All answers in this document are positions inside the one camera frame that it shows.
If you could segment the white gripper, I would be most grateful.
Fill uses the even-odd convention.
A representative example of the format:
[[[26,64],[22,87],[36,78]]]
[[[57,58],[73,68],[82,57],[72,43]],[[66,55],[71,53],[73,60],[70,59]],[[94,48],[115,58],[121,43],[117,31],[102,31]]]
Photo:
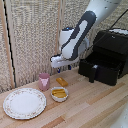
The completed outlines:
[[[79,58],[76,58],[73,61],[65,60],[61,55],[53,56],[51,58],[51,66],[53,68],[57,68],[57,73],[61,72],[59,67],[68,65],[68,70],[72,70],[72,66],[70,64],[76,63],[79,61]]]

